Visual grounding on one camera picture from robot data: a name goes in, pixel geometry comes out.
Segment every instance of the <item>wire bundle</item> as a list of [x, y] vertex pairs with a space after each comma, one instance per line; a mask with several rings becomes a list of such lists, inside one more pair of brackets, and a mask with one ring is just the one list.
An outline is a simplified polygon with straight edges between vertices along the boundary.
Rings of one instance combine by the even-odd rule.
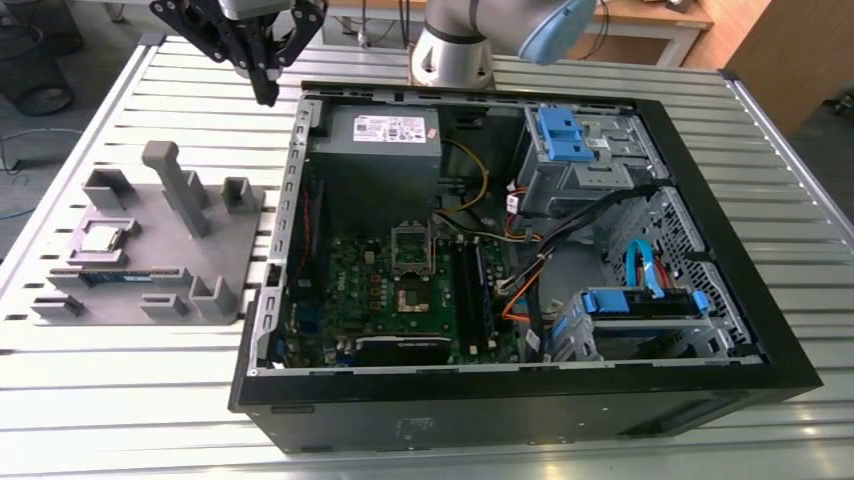
[[471, 201], [468, 201], [461, 205], [457, 205], [456, 207], [443, 208], [436, 210], [439, 213], [448, 214], [448, 213], [461, 212], [468, 207], [471, 207], [475, 203], [477, 203], [483, 199], [483, 197], [485, 197], [485, 191], [489, 186], [489, 171], [487, 170], [485, 164], [483, 163], [483, 160], [480, 160], [480, 157], [475, 155], [475, 152], [472, 152], [465, 145], [459, 143], [456, 140], [451, 140], [449, 138], [443, 138], [441, 141], [453, 145], [456, 148], [459, 148], [463, 151], [463, 153], [468, 155], [468, 158], [471, 158], [471, 160], [477, 165], [477, 168], [480, 169], [480, 191], [477, 192], [477, 195], [475, 196], [475, 198], [471, 199]]
[[[520, 187], [520, 188], [516, 188], [512, 192], [509, 192], [507, 194], [507, 196], [513, 196], [515, 197], [516, 195], [527, 193], [527, 191], [528, 191], [527, 187]], [[513, 240], [525, 240], [527, 239], [525, 235], [519, 235], [519, 234], [513, 233], [512, 230], [511, 230], [512, 221], [513, 221], [515, 218], [516, 218], [516, 214], [515, 213], [511, 213], [509, 215], [507, 215], [507, 221], [504, 222], [504, 236], [507, 238], [513, 239]], [[543, 237], [539, 236], [537, 234], [531, 235], [531, 238], [537, 242], [543, 239]]]
[[612, 205], [629, 198], [646, 197], [655, 193], [656, 190], [658, 186], [644, 185], [635, 187], [631, 190], [617, 190], [611, 192], [560, 221], [539, 242], [533, 256], [521, 268], [521, 271], [511, 275], [499, 285], [499, 291], [507, 291], [508, 287], [516, 284], [521, 279], [525, 279], [524, 285], [516, 291], [513, 297], [507, 303], [507, 306], [504, 307], [504, 310], [501, 311], [501, 318], [520, 321], [528, 319], [528, 317], [512, 314], [512, 307], [519, 302], [524, 292], [537, 281], [545, 260], [555, 251], [556, 243], [565, 239], [573, 232], [589, 225]]
[[[655, 257], [655, 262], [654, 262], [654, 267], [655, 267], [655, 276], [658, 277], [659, 280], [659, 284], [663, 288], [675, 288], [676, 284], [672, 280], [672, 276], [670, 274], [670, 271], [667, 270], [667, 268], [664, 267], [664, 265], [662, 264], [662, 261], [658, 257]], [[637, 265], [636, 269], [635, 269], [635, 274], [637, 277], [637, 283], [640, 285], [644, 284], [644, 279], [643, 279], [643, 267], [640, 265]]]

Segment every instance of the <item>metal slotted table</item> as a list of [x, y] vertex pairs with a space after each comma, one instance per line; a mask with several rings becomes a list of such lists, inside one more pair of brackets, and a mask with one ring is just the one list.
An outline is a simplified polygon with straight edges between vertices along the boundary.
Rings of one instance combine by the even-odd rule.
[[[257, 106], [247, 81], [181, 39], [140, 46], [0, 266], [0, 476], [110, 478], [838, 478], [854, 471], [852, 229], [746, 90], [715, 72], [496, 58], [508, 90], [663, 102], [824, 387], [679, 437], [573, 445], [284, 456], [225, 409], [241, 322], [37, 327], [94, 166], [153, 182], [148, 140], [173, 140], [205, 184], [247, 176], [273, 207], [301, 80], [400, 84], [401, 51], [309, 48]], [[269, 228], [265, 212], [260, 230]], [[255, 255], [265, 255], [259, 236]], [[261, 281], [260, 262], [249, 284]]]

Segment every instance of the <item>metal chassis frame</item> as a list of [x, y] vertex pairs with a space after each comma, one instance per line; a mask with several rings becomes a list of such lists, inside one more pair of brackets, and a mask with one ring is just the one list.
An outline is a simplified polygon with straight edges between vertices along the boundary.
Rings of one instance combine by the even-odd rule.
[[[461, 98], [467, 101], [475, 101], [479, 106], [505, 106], [511, 101], [517, 104], [535, 105], [553, 100], [632, 105], [647, 126], [651, 141], [662, 153], [663, 161], [676, 181], [675, 187], [684, 199], [694, 224], [706, 239], [710, 257], [718, 265], [742, 315], [748, 319], [752, 335], [762, 345], [767, 364], [720, 368], [640, 366], [631, 369], [479, 372], [461, 375], [257, 376], [257, 370], [249, 364], [256, 358], [252, 355], [255, 350], [252, 345], [255, 343], [252, 335], [255, 315], [251, 311], [247, 315], [232, 384], [229, 399], [232, 411], [255, 414], [264, 410], [261, 408], [264, 406], [276, 406], [277, 408], [305, 406], [312, 403], [348, 401], [352, 398], [359, 398], [360, 401], [404, 402], [619, 394], [625, 391], [636, 392], [637, 389], [640, 391], [672, 392], [703, 390], [716, 392], [716, 394], [734, 394], [739, 397], [743, 396], [743, 402], [736, 402], [740, 408], [744, 402], [780, 400], [820, 386], [822, 382], [815, 370], [659, 102], [559, 94], [425, 89], [408, 86], [377, 87], [376, 85], [340, 85], [321, 82], [304, 83], [303, 89], [316, 90], [323, 95], [340, 96], [347, 95], [348, 90], [364, 91], [367, 89], [375, 95], [375, 100], [361, 97], [360, 101], [365, 103], [381, 101], [384, 103], [405, 102], [412, 104], [420, 99], [421, 102], [436, 104], [443, 103], [436, 100], [436, 97], [444, 96], [448, 98], [445, 103], [459, 103]], [[304, 98], [311, 100], [317, 97], [308, 92]], [[299, 181], [301, 166], [300, 151], [304, 149], [308, 133], [307, 128], [299, 128], [300, 120], [309, 121], [308, 112], [297, 112], [291, 158], [283, 183], [283, 192], [289, 192], [289, 194], [283, 194], [281, 202], [284, 204], [289, 201], [291, 205], [296, 204], [295, 185]], [[273, 234], [273, 250], [277, 240], [288, 238], [287, 231], [283, 231], [281, 234], [285, 236], [279, 237], [279, 232]], [[269, 300], [264, 296], [256, 306], [265, 308], [268, 302]], [[524, 378], [523, 388], [519, 387], [521, 378]], [[703, 423], [723, 413], [726, 412], [715, 411], [703, 415], [702, 421], [688, 423], [691, 425]]]

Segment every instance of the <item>yellow cable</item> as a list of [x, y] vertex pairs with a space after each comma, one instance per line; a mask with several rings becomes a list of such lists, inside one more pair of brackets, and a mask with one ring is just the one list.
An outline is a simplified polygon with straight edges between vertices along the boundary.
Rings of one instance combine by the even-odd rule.
[[459, 148], [463, 151], [463, 153], [465, 155], [468, 155], [468, 157], [477, 164], [477, 168], [480, 169], [480, 175], [483, 176], [483, 183], [480, 184], [480, 192], [477, 193], [477, 196], [469, 202], [465, 202], [463, 205], [459, 205], [459, 206], [451, 207], [451, 208], [443, 208], [443, 209], [437, 210], [440, 213], [455, 213], [455, 212], [461, 212], [463, 210], [465, 210], [475, 203], [477, 203], [480, 201], [480, 199], [483, 199], [483, 197], [485, 196], [485, 189], [487, 189], [488, 184], [489, 184], [489, 171], [485, 169], [485, 165], [483, 164], [483, 160], [480, 160], [480, 157], [477, 157], [477, 155], [475, 155], [475, 152], [472, 152], [468, 149], [468, 147], [465, 147], [465, 145], [459, 143], [456, 140], [451, 140], [449, 138], [444, 138], [444, 139], [441, 139], [441, 141], [449, 143], [451, 145], [453, 145], [456, 148]]

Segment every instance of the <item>wooden desk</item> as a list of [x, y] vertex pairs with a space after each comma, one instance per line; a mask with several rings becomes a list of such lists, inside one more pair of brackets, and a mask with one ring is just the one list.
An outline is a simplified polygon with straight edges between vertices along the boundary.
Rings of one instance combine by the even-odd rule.
[[[424, 6], [427, 0], [411, 0], [409, 19], [413, 22], [424, 21]], [[658, 66], [678, 67], [682, 65], [696, 36], [707, 30], [714, 21], [703, 9], [694, 4], [687, 13], [682, 14], [668, 10], [663, 3], [646, 3], [640, 0], [611, 0], [608, 2], [609, 28], [608, 36], [635, 37], [655, 39], [650, 48], [656, 48], [658, 57], [652, 57], [652, 62]], [[361, 0], [329, 0], [329, 15], [339, 17], [361, 17]], [[367, 16], [384, 20], [399, 18], [397, 0], [368, 0]], [[587, 39], [579, 42], [577, 50], [587, 50], [585, 44], [591, 42], [591, 35], [599, 32], [601, 21], [604, 20], [603, 8], [596, 8], [593, 21], [587, 26]], [[631, 49], [631, 42], [615, 42], [612, 48]], [[601, 60], [619, 61], [613, 58], [600, 58]]]
[[735, 72], [784, 135], [854, 74], [854, 2], [704, 0], [715, 27], [686, 58]]

